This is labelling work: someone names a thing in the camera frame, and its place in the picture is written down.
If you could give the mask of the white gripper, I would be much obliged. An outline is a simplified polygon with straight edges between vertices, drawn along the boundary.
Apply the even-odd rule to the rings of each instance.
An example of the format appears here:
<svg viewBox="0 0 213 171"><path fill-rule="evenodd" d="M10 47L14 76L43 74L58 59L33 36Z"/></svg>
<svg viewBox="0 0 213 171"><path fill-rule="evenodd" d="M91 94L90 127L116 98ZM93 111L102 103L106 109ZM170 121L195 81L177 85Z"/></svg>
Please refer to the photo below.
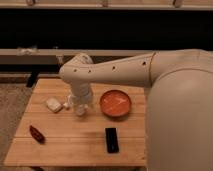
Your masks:
<svg viewBox="0 0 213 171"><path fill-rule="evenodd" d="M71 94L67 98L68 104L73 108L77 116L83 116L86 108L93 102L93 92L90 87L71 89Z"/></svg>

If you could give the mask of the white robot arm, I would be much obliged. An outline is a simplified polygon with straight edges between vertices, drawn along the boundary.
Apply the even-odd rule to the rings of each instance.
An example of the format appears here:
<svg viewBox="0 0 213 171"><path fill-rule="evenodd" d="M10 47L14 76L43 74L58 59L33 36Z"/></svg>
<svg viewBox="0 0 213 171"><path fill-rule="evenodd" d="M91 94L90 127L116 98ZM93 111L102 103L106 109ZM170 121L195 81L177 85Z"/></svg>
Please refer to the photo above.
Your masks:
<svg viewBox="0 0 213 171"><path fill-rule="evenodd" d="M213 53L158 51L98 64L78 54L60 77L76 104L90 99L92 83L147 88L147 171L213 171Z"/></svg>

